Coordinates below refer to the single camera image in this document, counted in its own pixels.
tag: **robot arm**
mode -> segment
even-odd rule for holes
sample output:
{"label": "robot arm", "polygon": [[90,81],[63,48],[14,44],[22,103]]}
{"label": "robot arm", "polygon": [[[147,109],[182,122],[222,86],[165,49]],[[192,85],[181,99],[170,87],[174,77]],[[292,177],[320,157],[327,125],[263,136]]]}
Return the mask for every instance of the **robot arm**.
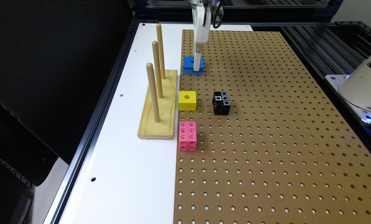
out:
{"label": "robot arm", "polygon": [[216,0],[188,0],[192,7],[193,19],[193,56],[195,57],[193,70],[199,71],[202,56],[202,46],[209,42],[211,15],[214,15],[213,27],[216,29],[221,25],[224,14],[221,3]]}

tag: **blue light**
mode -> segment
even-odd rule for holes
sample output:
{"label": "blue light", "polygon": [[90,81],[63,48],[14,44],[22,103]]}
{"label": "blue light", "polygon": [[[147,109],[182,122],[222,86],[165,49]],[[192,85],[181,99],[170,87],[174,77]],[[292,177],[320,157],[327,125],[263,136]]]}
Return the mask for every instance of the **blue light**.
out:
{"label": "blue light", "polygon": [[371,122],[371,116],[366,116],[366,122],[370,123]]}

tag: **wooden base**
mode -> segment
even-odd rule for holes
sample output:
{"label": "wooden base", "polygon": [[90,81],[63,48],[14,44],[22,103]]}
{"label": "wooden base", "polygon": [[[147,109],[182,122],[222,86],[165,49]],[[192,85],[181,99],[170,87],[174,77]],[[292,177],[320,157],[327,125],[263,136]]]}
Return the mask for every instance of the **wooden base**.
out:
{"label": "wooden base", "polygon": [[153,118],[152,100],[148,87],[144,109],[138,129],[141,139],[173,139],[175,97],[177,90],[177,70],[166,70],[166,79],[162,80],[163,98],[158,98],[160,122]]}

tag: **white table surface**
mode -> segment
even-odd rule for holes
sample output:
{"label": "white table surface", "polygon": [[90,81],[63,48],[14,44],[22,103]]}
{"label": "white table surface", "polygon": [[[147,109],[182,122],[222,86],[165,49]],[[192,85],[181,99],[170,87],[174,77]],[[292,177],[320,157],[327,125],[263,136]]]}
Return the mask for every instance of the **white table surface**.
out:
{"label": "white table surface", "polygon": [[[178,76],[182,30],[192,28],[192,24],[162,24],[166,70],[178,70]],[[252,28],[222,25],[218,30]],[[156,24],[140,24],[103,128],[88,152],[61,223],[173,223],[178,111],[172,140],[137,137],[148,87],[145,64],[153,63],[153,40],[157,40]]]}

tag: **yellow block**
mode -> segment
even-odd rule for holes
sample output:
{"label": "yellow block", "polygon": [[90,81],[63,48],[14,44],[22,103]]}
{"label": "yellow block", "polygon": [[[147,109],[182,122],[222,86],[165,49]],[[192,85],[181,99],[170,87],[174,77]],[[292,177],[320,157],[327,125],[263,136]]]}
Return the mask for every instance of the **yellow block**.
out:
{"label": "yellow block", "polygon": [[160,122],[153,118],[152,100],[148,87],[138,138],[141,139],[173,139],[175,97],[177,91],[177,70],[166,70],[166,79],[162,80],[163,98],[158,98]]}
{"label": "yellow block", "polygon": [[178,92],[178,110],[196,110],[196,92],[179,91]]}

